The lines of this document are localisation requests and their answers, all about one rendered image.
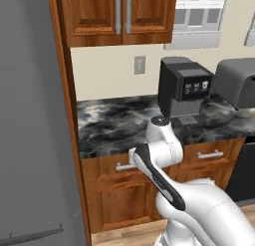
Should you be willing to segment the wooden drawer front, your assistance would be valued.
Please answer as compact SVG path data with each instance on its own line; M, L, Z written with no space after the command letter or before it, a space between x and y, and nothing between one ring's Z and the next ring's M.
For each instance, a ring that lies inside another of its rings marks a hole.
M142 175L142 173L136 168L117 170L118 163L121 165L127 165L128 155L124 153L84 158L82 160L82 169L85 182L107 181Z
M202 164L209 161L214 161L220 158L225 158L229 161L235 163L240 149L243 145L244 138L232 138L232 139L225 139L219 140L214 142L204 142L204 143L196 143L186 145L184 147L184 159L182 163L191 163L191 164ZM223 156L219 157L212 157L212 158L204 158L199 159L197 158L197 153L210 153L213 152L215 149L224 152Z

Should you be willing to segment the black coffee machine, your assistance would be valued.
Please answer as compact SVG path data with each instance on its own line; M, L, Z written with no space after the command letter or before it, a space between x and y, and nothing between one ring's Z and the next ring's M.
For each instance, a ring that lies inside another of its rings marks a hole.
M214 74L185 57L160 60L157 103L175 127L204 123L201 104L211 93Z

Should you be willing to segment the wooden tall side panel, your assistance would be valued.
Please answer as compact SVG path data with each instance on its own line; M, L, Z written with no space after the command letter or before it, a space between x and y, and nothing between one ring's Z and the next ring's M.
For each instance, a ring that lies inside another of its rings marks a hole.
M71 51L68 47L65 30L65 20L63 15L62 0L49 0L51 18L53 22L57 56L62 78L62 87L64 92L64 102L68 117L68 126L70 130L72 153L74 158L74 167L78 184L80 203L82 209L83 232L86 236L87 246L92 246L91 227L88 214L86 188L83 179L83 170L80 159L80 144L78 133L77 117L77 97L73 76L73 67L71 60Z

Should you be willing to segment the wooden lower cupboard door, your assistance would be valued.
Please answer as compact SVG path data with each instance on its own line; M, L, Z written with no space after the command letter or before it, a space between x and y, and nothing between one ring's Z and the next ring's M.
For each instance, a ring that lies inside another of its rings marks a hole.
M147 179L87 182L86 191L93 234L160 220Z
M198 178L210 178L216 185L225 190L235 163L225 158L202 164L181 163L168 169L170 178L177 182L186 182Z

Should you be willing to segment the wooden cupboard door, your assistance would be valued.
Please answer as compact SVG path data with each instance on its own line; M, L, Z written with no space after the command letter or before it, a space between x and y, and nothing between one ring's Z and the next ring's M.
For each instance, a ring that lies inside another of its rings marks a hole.
M116 0L62 0L69 47L115 46Z
M235 163L225 158L202 164L181 163L168 169L170 178L177 182L186 182L198 178L210 178L216 185L225 190Z
M93 234L160 220L147 179L87 182L86 191Z
M172 39L176 0L131 0L131 32L126 30L127 0L123 2L123 44L164 44Z

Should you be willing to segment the grey fridge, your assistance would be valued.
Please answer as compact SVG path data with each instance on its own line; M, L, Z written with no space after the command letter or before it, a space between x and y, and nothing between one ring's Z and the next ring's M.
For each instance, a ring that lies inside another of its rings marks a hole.
M48 0L0 0L0 240L88 246Z

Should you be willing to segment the grey toaster oven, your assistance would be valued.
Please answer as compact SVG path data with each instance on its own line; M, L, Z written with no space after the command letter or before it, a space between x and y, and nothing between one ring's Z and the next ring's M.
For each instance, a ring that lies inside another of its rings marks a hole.
M255 108L255 58L222 60L216 68L213 93L237 110Z

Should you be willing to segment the window with white blind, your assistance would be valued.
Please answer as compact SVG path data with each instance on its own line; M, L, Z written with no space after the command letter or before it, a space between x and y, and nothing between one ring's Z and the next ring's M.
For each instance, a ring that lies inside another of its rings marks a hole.
M217 48L227 0L176 0L172 40L165 50Z

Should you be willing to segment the black dishwasher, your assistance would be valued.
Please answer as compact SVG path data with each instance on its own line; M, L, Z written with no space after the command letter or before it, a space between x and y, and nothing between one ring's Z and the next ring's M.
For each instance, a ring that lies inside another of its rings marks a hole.
M255 198L255 135L246 137L226 193L235 202Z

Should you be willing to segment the grey wall socket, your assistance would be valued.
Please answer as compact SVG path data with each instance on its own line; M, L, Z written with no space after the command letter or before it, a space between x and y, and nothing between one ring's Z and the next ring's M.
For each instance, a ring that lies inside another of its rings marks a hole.
M134 73L136 75L145 73L145 56L136 56L134 58Z

